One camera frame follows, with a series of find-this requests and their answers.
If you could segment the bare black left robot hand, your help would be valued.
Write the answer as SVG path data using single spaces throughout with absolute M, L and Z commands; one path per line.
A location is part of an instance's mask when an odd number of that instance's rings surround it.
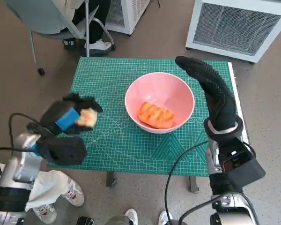
M 55 101 L 41 116 L 39 123 L 55 135 L 77 135 L 93 130 L 102 107 L 94 97 L 69 93 Z

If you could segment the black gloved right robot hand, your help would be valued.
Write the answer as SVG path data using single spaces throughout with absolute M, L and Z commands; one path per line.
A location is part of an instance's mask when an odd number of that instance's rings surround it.
M 177 56 L 175 63 L 197 80 L 205 92 L 209 119 L 216 131 L 235 126 L 236 103 L 226 83 L 213 67 L 201 60 Z

